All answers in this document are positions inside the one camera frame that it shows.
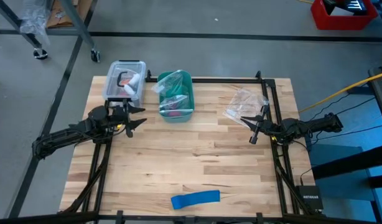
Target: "concrete floor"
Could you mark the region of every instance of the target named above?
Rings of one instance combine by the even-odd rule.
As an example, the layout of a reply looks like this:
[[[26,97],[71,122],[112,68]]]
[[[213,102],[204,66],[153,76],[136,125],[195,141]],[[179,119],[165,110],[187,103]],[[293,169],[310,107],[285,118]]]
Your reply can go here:
[[[14,12],[21,11],[16,1],[7,4]],[[309,7],[296,0],[99,1],[90,30],[382,37],[379,17],[361,31],[317,30]],[[275,10],[281,17],[272,13]],[[9,28],[0,16],[0,29]],[[38,61],[31,57],[32,47],[21,36],[0,35],[0,218],[5,216],[24,173],[30,145],[39,134],[76,41],[76,37],[49,38],[52,45],[46,49],[50,58]],[[300,109],[366,78],[368,69],[382,66],[382,44],[130,37],[94,40],[102,53],[101,63],[92,62],[89,46],[82,44],[52,131],[81,120],[92,77],[106,75],[115,60],[143,60],[154,74],[183,69],[194,76],[252,77],[261,70],[263,77],[291,78]],[[368,98],[349,96],[327,112]],[[310,119],[321,108],[300,116]],[[341,119],[344,132],[382,124],[374,101],[341,115]],[[367,150],[382,144],[382,129],[320,143]],[[39,164],[21,216],[58,210],[72,152],[73,147],[66,147]],[[372,170],[374,175],[381,172]],[[324,203],[333,217],[372,219],[353,212],[356,205],[364,206],[360,203],[330,199]],[[337,207],[344,212],[336,213]]]

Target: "butcher block tabletop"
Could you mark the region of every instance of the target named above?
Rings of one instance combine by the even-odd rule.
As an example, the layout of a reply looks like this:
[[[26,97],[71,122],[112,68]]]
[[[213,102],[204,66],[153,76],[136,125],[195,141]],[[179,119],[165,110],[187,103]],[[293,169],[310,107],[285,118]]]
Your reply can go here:
[[[105,80],[93,78],[83,118],[94,107],[104,105]],[[282,117],[299,118],[291,80],[275,80]],[[195,112],[190,121],[179,124],[161,118],[152,85],[145,86],[142,107],[146,110],[131,114],[131,119],[147,121],[133,132],[133,138],[124,133],[113,138],[100,214],[115,215],[123,210],[125,215],[255,217],[261,212],[264,217],[281,217],[269,137],[259,133],[257,144],[252,145],[252,132],[223,115],[237,90],[246,88],[262,95],[261,85],[194,83]],[[272,104],[271,91],[269,100]],[[86,185],[94,148],[92,141],[75,147],[61,210],[69,207]],[[291,144],[289,157],[297,185],[300,175],[311,168],[309,155],[300,144]],[[311,171],[303,175],[303,181],[314,184]],[[285,184],[284,188],[288,211],[292,212]],[[172,208],[171,197],[204,190],[219,190],[221,201]]]

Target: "red bin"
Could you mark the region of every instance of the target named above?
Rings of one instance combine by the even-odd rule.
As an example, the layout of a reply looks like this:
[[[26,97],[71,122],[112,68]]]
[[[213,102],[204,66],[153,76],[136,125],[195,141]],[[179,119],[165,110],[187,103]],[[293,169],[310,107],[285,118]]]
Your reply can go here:
[[[367,10],[365,16],[330,16],[325,10],[323,0],[315,0],[311,6],[315,25],[320,30],[362,30],[378,16],[371,0],[363,2]]]

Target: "clear plastic bag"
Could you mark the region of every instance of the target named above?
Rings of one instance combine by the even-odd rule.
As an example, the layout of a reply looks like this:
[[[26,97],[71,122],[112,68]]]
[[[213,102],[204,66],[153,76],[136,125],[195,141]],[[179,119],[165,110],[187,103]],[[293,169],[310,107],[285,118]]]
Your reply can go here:
[[[24,0],[22,4],[22,19],[20,32],[26,34],[35,34],[43,38],[44,42],[50,45],[46,34],[46,24],[50,17],[50,11],[47,10],[47,0]]]
[[[159,104],[160,110],[186,110],[190,109],[189,96],[187,95],[175,95],[169,98],[165,98]]]
[[[154,92],[164,95],[164,96],[175,96],[182,94],[182,82],[183,75],[180,73],[181,70],[178,70],[174,73],[163,78],[161,81],[157,82],[151,89]]]
[[[256,116],[261,114],[261,107],[268,105],[269,101],[263,95],[257,95],[247,89],[238,90],[223,115],[233,121],[248,127],[241,121],[242,116]]]

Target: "black floor line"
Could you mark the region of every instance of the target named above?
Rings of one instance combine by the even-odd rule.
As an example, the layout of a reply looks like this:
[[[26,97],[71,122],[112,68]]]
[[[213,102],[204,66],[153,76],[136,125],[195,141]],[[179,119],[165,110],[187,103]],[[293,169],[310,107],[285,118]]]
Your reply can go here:
[[[91,21],[91,17],[93,15],[96,3],[97,3],[97,0],[93,0],[91,7],[90,7],[90,10],[88,11],[88,14],[87,14],[86,19],[85,19],[85,25],[86,26],[88,26],[90,21]],[[54,119],[55,119],[57,112],[58,112],[58,107],[60,106],[62,97],[65,93],[65,89],[67,87],[69,78],[71,76],[73,66],[75,65],[76,59],[78,57],[80,47],[82,46],[82,42],[83,42],[82,38],[78,37],[77,41],[75,42],[75,46],[72,50],[71,56],[69,58],[67,67],[66,67],[64,74],[62,76],[60,85],[58,86],[57,92],[55,93],[52,105],[50,106],[49,112],[48,112],[46,119],[44,121],[44,124],[42,126],[42,130],[41,130],[40,134],[48,134],[51,131]],[[38,164],[39,164],[39,161],[35,157],[32,157],[30,159],[26,174],[25,174],[24,179],[21,183],[21,186],[19,187],[18,193],[17,193],[17,195],[15,195],[15,199],[14,199],[14,202],[12,204],[11,209],[9,208],[10,209],[10,212],[8,215],[9,218],[16,218],[19,216],[19,214],[21,212],[21,208],[24,204],[26,195],[28,193],[30,184],[32,183],[32,179],[35,175]]]
[[[75,30],[48,30],[48,35],[77,35]],[[0,30],[0,34],[19,34],[15,30]],[[155,37],[155,38],[190,38],[190,39],[235,39],[235,40],[282,40],[312,42],[369,42],[382,43],[382,37],[319,37],[294,35],[254,35],[254,34],[191,34],[163,32],[100,32],[90,31],[92,37]]]

